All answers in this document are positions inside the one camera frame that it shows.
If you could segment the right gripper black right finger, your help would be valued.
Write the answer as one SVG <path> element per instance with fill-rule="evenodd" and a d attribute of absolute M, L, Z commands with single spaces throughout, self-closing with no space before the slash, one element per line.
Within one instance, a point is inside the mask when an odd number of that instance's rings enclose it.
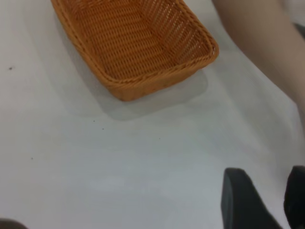
<path fill-rule="evenodd" d="M 290 228 L 305 228 L 305 167 L 294 166 L 289 174 L 284 212 Z"/>

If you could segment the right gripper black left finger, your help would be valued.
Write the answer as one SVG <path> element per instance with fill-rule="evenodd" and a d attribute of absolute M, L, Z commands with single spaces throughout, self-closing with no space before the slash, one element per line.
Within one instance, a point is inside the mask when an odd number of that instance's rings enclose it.
<path fill-rule="evenodd" d="M 247 173 L 239 168 L 224 171 L 221 213 L 225 229 L 280 229 Z"/>

